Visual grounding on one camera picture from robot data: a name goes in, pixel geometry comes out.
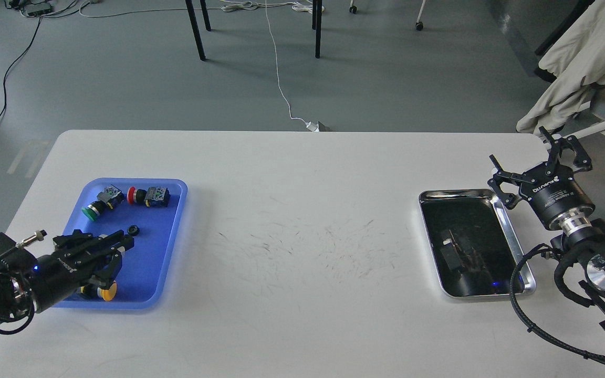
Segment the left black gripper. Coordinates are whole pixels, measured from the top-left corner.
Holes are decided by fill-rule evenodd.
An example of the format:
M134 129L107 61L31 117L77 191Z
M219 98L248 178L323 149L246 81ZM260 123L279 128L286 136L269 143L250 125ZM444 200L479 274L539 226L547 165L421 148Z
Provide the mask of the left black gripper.
M122 268L123 252L134 247L134 237L123 230L110 235L87 234L75 229L53 237L55 251L38 259L28 282L36 313L55 306L79 286L110 289ZM78 256L89 257L78 264Z

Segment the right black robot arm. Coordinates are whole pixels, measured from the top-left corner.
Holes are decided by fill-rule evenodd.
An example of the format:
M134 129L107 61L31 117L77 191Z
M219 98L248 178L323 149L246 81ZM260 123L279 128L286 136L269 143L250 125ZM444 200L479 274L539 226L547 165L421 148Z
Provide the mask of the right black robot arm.
M605 315L605 220L591 219L595 205L575 180L579 172L590 171L591 157L574 136L560 137L539 129L549 144L548 158L521 174L504 170L497 158L489 158L495 174L487 182L502 204L512 209L526 201L547 230L561 235L549 244L538 244L518 261L510 276L514 284L526 263L535 256L557 261L553 280L561 294L582 307L595 306ZM524 313L514 289L509 299L516 316L544 341L605 364L605 355L595 354L562 342L545 332ZM605 331L605 320L600 322Z

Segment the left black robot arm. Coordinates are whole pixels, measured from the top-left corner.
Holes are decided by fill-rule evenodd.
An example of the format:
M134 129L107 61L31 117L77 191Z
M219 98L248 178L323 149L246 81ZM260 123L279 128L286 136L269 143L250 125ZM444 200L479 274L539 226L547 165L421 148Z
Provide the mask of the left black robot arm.
M37 230L15 241L0 232L0 335L21 332L36 314L73 294L110 301L124 253L134 246L122 230L95 235L75 229L53 238L53 253L31 254L27 247L46 235Z

